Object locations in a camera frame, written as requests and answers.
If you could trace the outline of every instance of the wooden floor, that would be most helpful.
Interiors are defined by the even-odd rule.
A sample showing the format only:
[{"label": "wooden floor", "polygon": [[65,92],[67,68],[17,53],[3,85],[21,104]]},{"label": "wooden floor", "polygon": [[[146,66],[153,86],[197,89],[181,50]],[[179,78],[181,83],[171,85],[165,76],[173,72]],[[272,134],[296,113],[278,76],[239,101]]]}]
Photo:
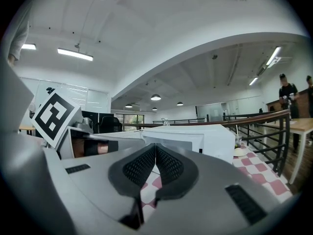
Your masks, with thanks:
[{"label": "wooden floor", "polygon": [[[256,131],[259,131],[261,133],[263,133],[263,128],[262,127],[258,127],[258,128],[254,128]],[[297,153],[293,153],[293,146],[292,146],[292,142],[293,142],[293,134],[290,135],[290,140],[289,140],[289,149],[288,149],[288,155],[287,155],[287,160],[286,160],[286,164],[283,170],[283,175],[285,176],[285,178],[289,181],[289,179],[291,178],[295,163],[297,161],[297,157],[298,157],[298,152]],[[277,142],[272,141],[270,139],[267,140],[267,144],[270,145],[271,147],[274,147],[277,145]],[[275,154],[271,151],[267,152],[267,154],[270,157],[275,157]],[[303,158],[302,158],[302,163],[299,169],[299,172],[294,180],[294,183],[292,185],[287,184],[287,186],[289,187],[289,189],[291,190],[291,192],[293,194],[301,191],[302,187],[305,185],[307,179],[309,178],[310,173],[312,172],[312,164],[313,164],[313,144],[309,145],[309,135],[307,135],[307,139],[306,139],[306,146],[305,146],[305,150],[304,150],[304,154],[303,154]]]}]

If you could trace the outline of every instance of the window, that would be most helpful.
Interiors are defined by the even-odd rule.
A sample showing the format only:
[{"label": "window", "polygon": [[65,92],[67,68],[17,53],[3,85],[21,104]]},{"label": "window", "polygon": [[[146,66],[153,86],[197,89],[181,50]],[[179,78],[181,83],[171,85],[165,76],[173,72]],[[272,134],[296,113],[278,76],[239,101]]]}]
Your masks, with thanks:
[{"label": "window", "polygon": [[[120,123],[145,123],[144,115],[130,115],[130,114],[114,114]],[[135,131],[138,130],[138,127],[134,126],[123,126],[123,131]]]}]

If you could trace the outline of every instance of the black metal railing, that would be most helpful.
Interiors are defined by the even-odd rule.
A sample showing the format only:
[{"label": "black metal railing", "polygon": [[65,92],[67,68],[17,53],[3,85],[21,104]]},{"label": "black metal railing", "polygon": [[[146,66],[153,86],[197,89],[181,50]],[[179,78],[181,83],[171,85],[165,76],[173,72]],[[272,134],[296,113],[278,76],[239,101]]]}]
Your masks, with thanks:
[{"label": "black metal railing", "polygon": [[[203,123],[205,122],[205,118],[194,118],[194,119],[181,119],[181,120],[168,120],[171,123]],[[161,121],[153,121],[155,124],[163,124],[164,120]]]},{"label": "black metal railing", "polygon": [[[259,116],[260,120],[255,121],[255,117]],[[273,171],[281,176],[282,171],[285,166],[288,147],[289,147],[289,135],[290,135],[290,119],[289,119],[289,110],[270,112],[270,113],[257,113],[257,114],[246,114],[246,115],[232,115],[225,117],[234,117],[235,120],[237,118],[241,118],[237,124],[224,124],[225,127],[228,127],[230,130],[237,133],[236,125],[238,126],[238,132],[243,134],[242,140],[247,142],[247,145],[253,146],[256,150],[254,153],[261,153],[264,155],[268,161],[265,163],[273,164]],[[248,121],[248,123],[244,123],[242,118],[253,118],[253,121]],[[266,133],[265,128],[269,128],[274,130],[274,132]],[[266,139],[270,139],[271,141],[275,141],[277,144],[274,146],[270,146]]]}]

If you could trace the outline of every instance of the black slot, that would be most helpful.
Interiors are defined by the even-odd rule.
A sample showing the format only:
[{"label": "black slot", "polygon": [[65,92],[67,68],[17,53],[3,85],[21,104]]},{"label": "black slot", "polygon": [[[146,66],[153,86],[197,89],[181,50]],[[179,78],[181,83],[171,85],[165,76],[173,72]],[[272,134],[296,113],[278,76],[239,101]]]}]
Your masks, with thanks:
[{"label": "black slot", "polygon": [[71,173],[78,172],[81,170],[86,170],[89,168],[90,168],[90,166],[88,164],[83,164],[83,165],[81,164],[81,165],[77,165],[74,167],[66,168],[65,170],[67,171],[68,174],[71,174]]},{"label": "black slot", "polygon": [[266,212],[246,193],[240,185],[225,188],[250,225],[266,216]]}]

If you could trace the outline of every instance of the black shirt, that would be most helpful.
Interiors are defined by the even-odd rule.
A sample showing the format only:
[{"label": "black shirt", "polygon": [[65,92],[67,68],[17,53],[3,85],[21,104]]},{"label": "black shirt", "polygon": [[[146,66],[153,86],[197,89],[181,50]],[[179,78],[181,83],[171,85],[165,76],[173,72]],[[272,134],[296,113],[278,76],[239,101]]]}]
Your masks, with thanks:
[{"label": "black shirt", "polygon": [[313,111],[313,87],[308,88],[309,109]]},{"label": "black shirt", "polygon": [[[294,95],[298,92],[296,86],[294,84],[288,84],[287,86],[282,86],[279,89],[279,97],[286,96],[288,99],[290,99],[289,95],[293,93]],[[291,100],[291,105],[296,106],[296,100]],[[283,109],[288,109],[288,103],[282,104]]]}]

